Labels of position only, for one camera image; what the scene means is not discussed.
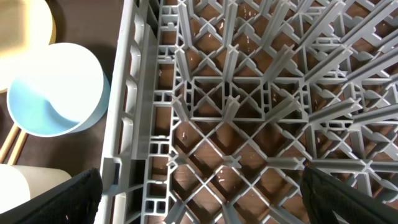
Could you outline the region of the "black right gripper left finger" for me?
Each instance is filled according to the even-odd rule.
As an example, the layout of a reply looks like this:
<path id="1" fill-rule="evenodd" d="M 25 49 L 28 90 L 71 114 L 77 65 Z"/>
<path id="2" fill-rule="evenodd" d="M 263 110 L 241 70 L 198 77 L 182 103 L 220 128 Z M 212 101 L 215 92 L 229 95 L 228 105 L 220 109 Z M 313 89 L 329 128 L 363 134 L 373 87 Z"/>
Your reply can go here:
<path id="1" fill-rule="evenodd" d="M 1 214 L 1 224 L 93 224 L 103 192 L 100 171 L 86 170 Z"/>

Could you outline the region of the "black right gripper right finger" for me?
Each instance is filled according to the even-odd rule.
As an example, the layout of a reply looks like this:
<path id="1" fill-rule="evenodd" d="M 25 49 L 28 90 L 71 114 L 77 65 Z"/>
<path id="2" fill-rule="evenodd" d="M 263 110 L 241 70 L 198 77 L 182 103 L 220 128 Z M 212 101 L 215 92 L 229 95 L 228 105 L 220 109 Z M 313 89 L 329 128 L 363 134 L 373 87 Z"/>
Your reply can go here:
<path id="1" fill-rule="evenodd" d="M 310 223 L 397 223 L 397 210 L 342 183 L 340 180 L 306 166 L 300 183 L 303 204 Z"/>

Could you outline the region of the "white cup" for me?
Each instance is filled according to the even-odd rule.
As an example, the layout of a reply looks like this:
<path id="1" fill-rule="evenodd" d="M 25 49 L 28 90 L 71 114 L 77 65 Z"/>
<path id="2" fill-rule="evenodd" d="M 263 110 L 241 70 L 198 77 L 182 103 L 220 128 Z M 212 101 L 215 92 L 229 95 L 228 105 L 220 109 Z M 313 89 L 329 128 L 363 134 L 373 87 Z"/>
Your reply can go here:
<path id="1" fill-rule="evenodd" d="M 71 179 L 64 170 L 1 164 L 1 213 Z"/>

